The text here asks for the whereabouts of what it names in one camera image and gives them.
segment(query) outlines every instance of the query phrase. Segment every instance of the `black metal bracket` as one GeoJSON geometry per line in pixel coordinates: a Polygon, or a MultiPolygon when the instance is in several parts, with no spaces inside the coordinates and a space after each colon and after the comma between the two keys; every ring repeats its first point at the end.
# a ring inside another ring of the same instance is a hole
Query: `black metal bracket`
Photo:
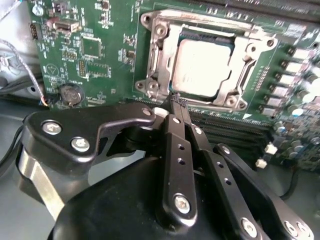
{"type": "Polygon", "coordinates": [[[314,239],[308,225],[230,147],[218,144],[214,151],[224,158],[245,201],[271,239],[314,239]]]}
{"type": "Polygon", "coordinates": [[[309,227],[230,147],[218,144],[213,152],[178,94],[162,108],[166,116],[156,116],[141,103],[33,114],[24,123],[19,170],[56,219],[65,203],[89,187],[88,171],[103,143],[109,157],[145,150],[163,166],[155,212],[167,231],[187,234],[197,223],[196,166],[203,169],[217,200],[208,211],[221,218],[228,239],[314,239],[309,227]],[[58,130],[44,129],[47,123],[58,130]],[[80,140],[78,148],[74,140],[80,140]]]}

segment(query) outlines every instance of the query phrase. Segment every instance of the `green circuit board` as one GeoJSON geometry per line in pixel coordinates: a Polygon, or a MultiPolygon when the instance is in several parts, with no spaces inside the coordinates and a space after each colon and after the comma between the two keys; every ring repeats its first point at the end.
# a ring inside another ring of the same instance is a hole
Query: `green circuit board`
{"type": "MultiPolygon", "coordinates": [[[[191,111],[254,126],[272,126],[279,121],[290,124],[290,130],[283,133],[286,139],[271,162],[281,164],[287,157],[286,149],[290,143],[301,140],[303,154],[297,156],[301,167],[319,171],[320,141],[315,144],[314,138],[320,137],[320,99],[302,104],[295,97],[296,90],[292,89],[287,104],[303,108],[302,116],[291,116],[286,107],[273,117],[261,114],[261,106],[271,91],[270,87],[276,83],[275,75],[282,70],[281,63],[291,59],[288,51],[292,45],[318,53],[315,43],[320,42],[320,28],[316,25],[235,12],[231,14],[225,9],[179,0],[30,0],[28,6],[31,33],[37,44],[46,93],[57,94],[64,84],[78,85],[84,92],[84,100],[77,108],[130,100],[150,102],[145,94],[135,88],[135,83],[146,79],[147,74],[151,32],[140,23],[144,13],[174,9],[261,26],[265,32],[274,34],[279,42],[273,50],[262,53],[256,63],[243,95],[248,102],[247,109],[227,113],[192,107],[191,111]],[[68,12],[54,12],[53,4],[56,3],[66,4],[68,12]],[[33,13],[35,5],[44,10],[42,16],[33,13]],[[57,32],[50,28],[50,21],[57,17],[75,21],[81,29],[68,36],[57,32]]],[[[51,108],[62,110],[69,107],[58,101],[51,108]]]]}

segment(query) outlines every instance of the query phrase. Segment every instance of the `gray cable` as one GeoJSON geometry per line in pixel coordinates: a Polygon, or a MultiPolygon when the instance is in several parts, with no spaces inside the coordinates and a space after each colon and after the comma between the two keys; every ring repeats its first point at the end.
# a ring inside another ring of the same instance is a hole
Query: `gray cable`
{"type": "Polygon", "coordinates": [[[40,98],[41,98],[41,101],[44,105],[46,105],[46,101],[45,101],[45,96],[37,82],[37,79],[35,77],[35,75],[33,74],[33,72],[31,71],[30,67],[25,63],[25,61],[23,60],[23,58],[20,56],[18,50],[8,41],[6,40],[3,40],[3,39],[0,39],[0,43],[1,44],[4,44],[6,46],[8,46],[14,53],[14,55],[16,56],[16,58],[19,60],[19,62],[24,66],[25,70],[28,72],[33,84],[34,84],[34,87],[36,89],[36,91],[39,93],[40,95],[40,98]]]}
{"type": "Polygon", "coordinates": [[[22,3],[22,1],[20,0],[16,0],[11,7],[9,7],[9,9],[7,11],[5,11],[2,16],[0,16],[0,22],[5,19],[6,16],[8,16],[13,10],[15,10],[17,7],[20,6],[20,4],[22,3]]]}

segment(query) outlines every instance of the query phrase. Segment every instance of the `cpu socket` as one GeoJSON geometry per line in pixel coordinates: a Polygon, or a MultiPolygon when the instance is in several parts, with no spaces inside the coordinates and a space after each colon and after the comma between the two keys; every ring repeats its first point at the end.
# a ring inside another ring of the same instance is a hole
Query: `cpu socket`
{"type": "Polygon", "coordinates": [[[181,93],[189,106],[241,111],[242,98],[262,52],[278,40],[259,26],[178,10],[147,12],[142,25],[151,31],[146,79],[135,88],[152,101],[181,93]]]}

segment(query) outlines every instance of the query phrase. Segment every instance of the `white connector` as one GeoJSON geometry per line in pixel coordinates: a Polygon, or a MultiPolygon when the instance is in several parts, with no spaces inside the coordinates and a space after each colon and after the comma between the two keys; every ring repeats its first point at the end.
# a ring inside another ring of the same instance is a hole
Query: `white connector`
{"type": "Polygon", "coordinates": [[[257,168],[260,168],[260,169],[264,169],[266,166],[268,165],[268,163],[263,160],[262,158],[259,158],[256,162],[255,162],[255,166],[257,168]]]}
{"type": "Polygon", "coordinates": [[[266,154],[271,154],[271,155],[275,155],[276,152],[278,151],[278,148],[276,146],[274,146],[272,144],[272,142],[270,142],[264,149],[266,154]]]}

